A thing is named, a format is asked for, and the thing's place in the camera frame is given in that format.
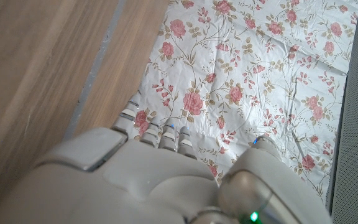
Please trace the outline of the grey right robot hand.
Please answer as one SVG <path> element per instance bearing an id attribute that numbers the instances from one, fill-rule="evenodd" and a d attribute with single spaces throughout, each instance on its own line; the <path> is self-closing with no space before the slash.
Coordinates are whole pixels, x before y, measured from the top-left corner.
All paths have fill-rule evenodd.
<path id="1" fill-rule="evenodd" d="M 187 127 L 129 139 L 139 97 L 112 128 L 56 146 L 0 202 L 0 223 L 330 223 L 320 199 L 259 136 L 217 183 Z"/>

